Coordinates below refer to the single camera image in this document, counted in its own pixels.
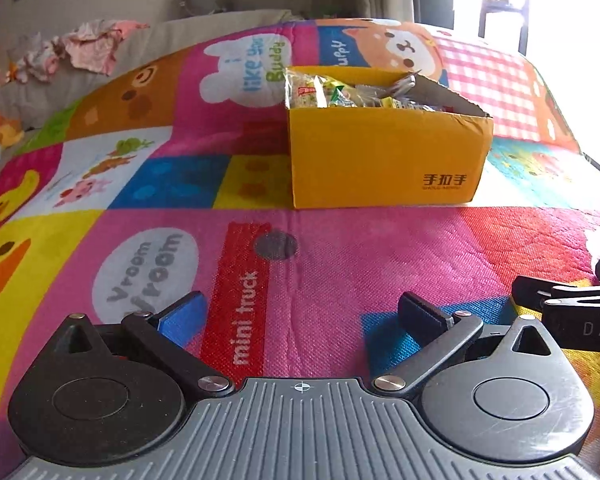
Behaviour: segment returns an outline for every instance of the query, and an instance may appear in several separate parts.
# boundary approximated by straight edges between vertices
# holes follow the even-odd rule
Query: gray ribbed platform
[[[126,464],[76,469],[32,458],[12,480],[578,480],[574,457],[531,468],[485,465],[442,446],[402,400],[354,379],[248,379],[200,402],[163,446]]]

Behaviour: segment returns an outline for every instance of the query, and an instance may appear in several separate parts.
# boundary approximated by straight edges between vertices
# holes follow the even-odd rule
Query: metal screw
[[[402,377],[398,377],[395,375],[383,375],[374,381],[374,386],[378,390],[382,390],[384,392],[397,392],[398,390],[403,389],[407,385],[404,382]]]
[[[206,392],[222,392],[229,387],[229,379],[217,375],[209,375],[200,378],[198,386]]]

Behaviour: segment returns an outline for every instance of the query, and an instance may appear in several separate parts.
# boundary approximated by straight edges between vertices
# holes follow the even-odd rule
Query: yellow cardboard box
[[[347,84],[390,86],[406,73],[349,66],[293,70]],[[394,108],[292,108],[297,208],[469,202],[491,147],[493,120],[478,105],[416,75],[412,98],[456,113]]]

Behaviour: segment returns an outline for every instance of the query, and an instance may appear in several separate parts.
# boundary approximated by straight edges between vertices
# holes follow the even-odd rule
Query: red rectangle
[[[269,224],[227,228],[200,358],[237,384],[261,377],[269,291],[269,261],[253,250]]]

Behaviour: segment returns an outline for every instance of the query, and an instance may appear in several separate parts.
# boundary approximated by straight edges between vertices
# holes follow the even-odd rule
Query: yellow square
[[[88,210],[34,216],[0,228],[0,397],[38,305],[101,214]]]
[[[234,155],[216,209],[286,209],[293,203],[288,155]]]

